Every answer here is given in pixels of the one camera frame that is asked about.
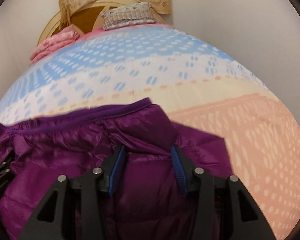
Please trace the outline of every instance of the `wooden headboard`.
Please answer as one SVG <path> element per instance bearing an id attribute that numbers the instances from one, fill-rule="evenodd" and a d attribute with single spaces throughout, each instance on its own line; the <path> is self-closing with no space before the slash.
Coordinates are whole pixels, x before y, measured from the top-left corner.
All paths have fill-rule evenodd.
<path id="1" fill-rule="evenodd" d="M 117 8 L 122 5 L 134 4 L 140 2 L 139 0 L 97 0 L 93 3 L 90 3 L 80 10 L 75 12 L 71 17 L 71 23 L 80 28 L 84 33 L 89 33 L 92 31 L 94 24 L 100 14 L 100 12 L 105 8 Z M 154 18 L 158 23 L 164 23 L 164 20 L 152 10 Z M 46 38 L 52 36 L 55 33 L 59 32 L 59 23 L 60 23 L 61 14 L 57 13 L 46 25 L 42 31 L 38 44 L 44 41 Z M 98 24 L 102 24 L 101 16 L 98 18 Z"/>

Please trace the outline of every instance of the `mattress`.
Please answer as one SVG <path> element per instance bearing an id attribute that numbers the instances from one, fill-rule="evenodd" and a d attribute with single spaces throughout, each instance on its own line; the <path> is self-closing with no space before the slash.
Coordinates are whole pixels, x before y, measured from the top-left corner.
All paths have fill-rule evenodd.
<path id="1" fill-rule="evenodd" d="M 0 122 L 146 97 L 171 120 L 224 137 L 277 239 L 290 233 L 300 218 L 300 127 L 244 66 L 171 27 L 91 33 L 40 60 L 0 101 Z"/>

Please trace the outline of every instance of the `pink blanket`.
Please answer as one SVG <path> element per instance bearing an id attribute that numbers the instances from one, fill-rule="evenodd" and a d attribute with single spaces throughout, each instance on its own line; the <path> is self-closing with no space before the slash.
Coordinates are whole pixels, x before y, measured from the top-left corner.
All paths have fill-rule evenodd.
<path id="1" fill-rule="evenodd" d="M 31 64 L 39 61 L 58 49 L 75 43 L 80 36 L 81 35 L 72 25 L 64 28 L 61 32 L 45 39 L 34 49 L 34 52 L 30 56 Z"/>

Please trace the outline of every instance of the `pillow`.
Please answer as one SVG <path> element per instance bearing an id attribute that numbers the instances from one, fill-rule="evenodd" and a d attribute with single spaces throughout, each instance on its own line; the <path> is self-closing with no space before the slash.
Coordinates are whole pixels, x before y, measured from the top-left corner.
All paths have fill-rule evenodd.
<path id="1" fill-rule="evenodd" d="M 104 17 L 103 29 L 106 31 L 126 26 L 155 23 L 150 8 L 150 3 L 141 2 L 105 10 L 100 13 Z"/>

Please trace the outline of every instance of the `blue patterned sheet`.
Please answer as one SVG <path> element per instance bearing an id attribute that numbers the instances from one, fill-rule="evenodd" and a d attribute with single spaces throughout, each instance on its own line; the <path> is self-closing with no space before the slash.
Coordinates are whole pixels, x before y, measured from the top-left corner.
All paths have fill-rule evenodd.
<path id="1" fill-rule="evenodd" d="M 0 101 L 0 122 L 12 124 L 109 93 L 225 75 L 264 86 L 229 55 L 186 33 L 165 26 L 119 29 L 34 64 Z"/>

